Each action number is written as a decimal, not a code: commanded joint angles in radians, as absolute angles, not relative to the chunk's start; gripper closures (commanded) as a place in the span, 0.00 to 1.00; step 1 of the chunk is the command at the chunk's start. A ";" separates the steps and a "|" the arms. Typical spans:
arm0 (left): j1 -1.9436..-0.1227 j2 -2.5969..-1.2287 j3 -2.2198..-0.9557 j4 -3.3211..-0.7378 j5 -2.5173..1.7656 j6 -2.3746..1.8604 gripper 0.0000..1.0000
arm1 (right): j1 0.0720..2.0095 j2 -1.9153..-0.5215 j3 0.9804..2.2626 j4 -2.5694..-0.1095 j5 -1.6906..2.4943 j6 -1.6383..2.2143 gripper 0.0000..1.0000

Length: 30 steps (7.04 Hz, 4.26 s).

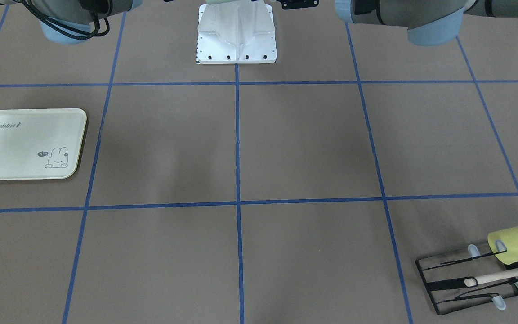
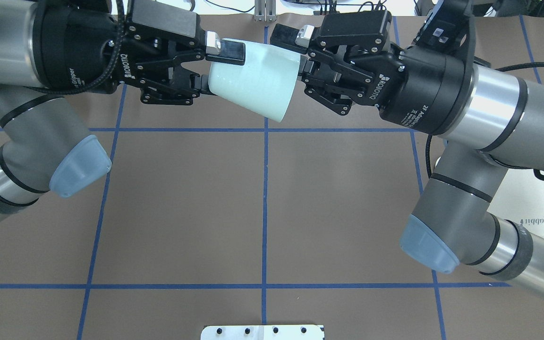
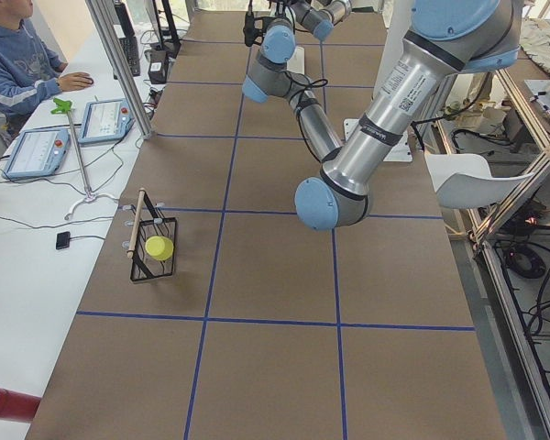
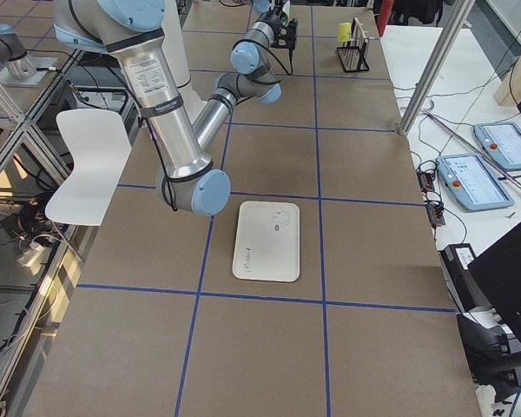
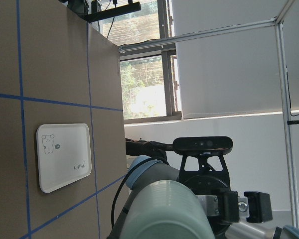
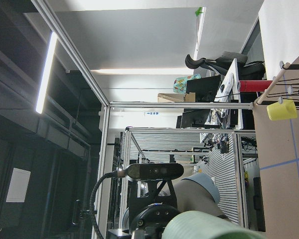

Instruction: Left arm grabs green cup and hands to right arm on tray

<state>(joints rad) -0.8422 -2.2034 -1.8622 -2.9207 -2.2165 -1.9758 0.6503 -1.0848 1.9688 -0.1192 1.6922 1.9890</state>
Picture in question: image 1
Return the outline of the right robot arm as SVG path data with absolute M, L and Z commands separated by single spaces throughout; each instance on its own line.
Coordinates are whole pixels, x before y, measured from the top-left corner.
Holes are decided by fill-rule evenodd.
M 109 33 L 108 18 L 129 12 L 141 0 L 0 0 L 20 4 L 40 23 L 45 37 L 57 44 L 74 45 Z

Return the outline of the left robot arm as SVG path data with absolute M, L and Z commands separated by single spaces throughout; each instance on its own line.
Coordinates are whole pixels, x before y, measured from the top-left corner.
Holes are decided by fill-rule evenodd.
M 335 0 L 334 6 L 348 23 L 405 27 L 409 42 L 419 46 L 457 37 L 465 14 L 518 18 L 518 0 Z

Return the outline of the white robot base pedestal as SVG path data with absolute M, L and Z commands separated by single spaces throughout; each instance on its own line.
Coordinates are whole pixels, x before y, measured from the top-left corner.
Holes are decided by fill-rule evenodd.
M 199 6 L 197 64 L 270 64 L 277 61 L 272 6 L 233 0 Z

